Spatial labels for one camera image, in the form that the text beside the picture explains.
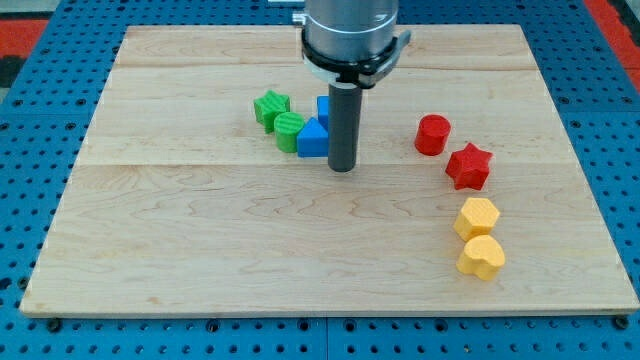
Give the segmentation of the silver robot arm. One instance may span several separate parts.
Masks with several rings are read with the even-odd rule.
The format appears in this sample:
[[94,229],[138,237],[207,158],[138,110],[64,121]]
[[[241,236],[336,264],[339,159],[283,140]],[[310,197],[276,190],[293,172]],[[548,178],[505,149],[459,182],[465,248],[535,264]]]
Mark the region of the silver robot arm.
[[331,86],[368,90],[397,65],[411,32],[395,32],[397,0],[307,0],[302,13],[305,66]]

